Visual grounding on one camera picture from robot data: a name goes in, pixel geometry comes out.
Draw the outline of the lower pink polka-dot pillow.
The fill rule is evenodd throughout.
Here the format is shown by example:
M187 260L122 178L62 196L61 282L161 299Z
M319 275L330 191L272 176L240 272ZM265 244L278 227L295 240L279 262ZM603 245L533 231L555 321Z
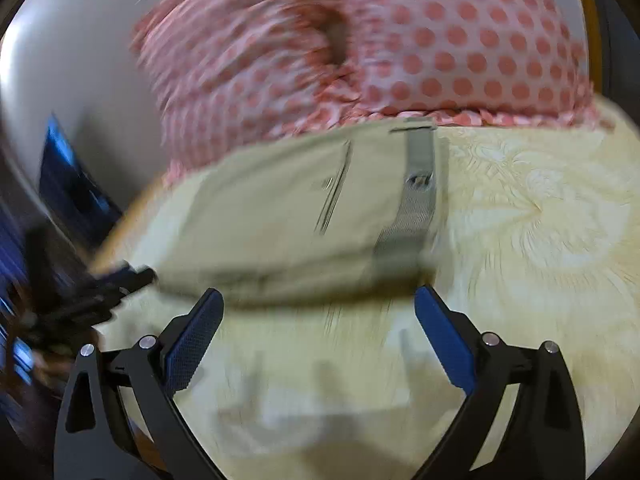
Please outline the lower pink polka-dot pillow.
M332 128L358 99L342 0L162 0L130 50L174 183L244 145Z

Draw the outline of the upper pink polka-dot pillow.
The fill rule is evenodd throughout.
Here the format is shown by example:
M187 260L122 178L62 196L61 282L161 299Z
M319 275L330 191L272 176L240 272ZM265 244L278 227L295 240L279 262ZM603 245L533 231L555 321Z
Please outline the upper pink polka-dot pillow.
M346 58L332 118L597 127L585 44L555 0L337 0Z

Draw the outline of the pink polka-dot pillow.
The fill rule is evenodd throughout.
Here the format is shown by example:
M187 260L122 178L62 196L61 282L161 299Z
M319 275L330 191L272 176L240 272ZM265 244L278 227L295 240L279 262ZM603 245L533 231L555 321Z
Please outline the pink polka-dot pillow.
M332 118L597 127L585 44L555 0L337 0L346 58Z
M332 128L358 99L342 0L162 0L130 50L174 183L244 145Z

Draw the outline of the blue glowing screen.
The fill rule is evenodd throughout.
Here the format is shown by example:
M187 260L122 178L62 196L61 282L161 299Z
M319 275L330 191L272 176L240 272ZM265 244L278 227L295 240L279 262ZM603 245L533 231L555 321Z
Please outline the blue glowing screen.
M68 236L87 247L100 246L122 216L82 166L53 114L47 121L38 192Z

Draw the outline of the beige khaki pants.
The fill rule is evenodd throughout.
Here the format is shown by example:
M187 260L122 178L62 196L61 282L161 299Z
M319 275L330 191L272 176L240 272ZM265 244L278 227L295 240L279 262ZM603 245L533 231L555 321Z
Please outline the beige khaki pants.
M446 160L416 117L244 148L201 175L160 289L243 307L413 292L442 258Z

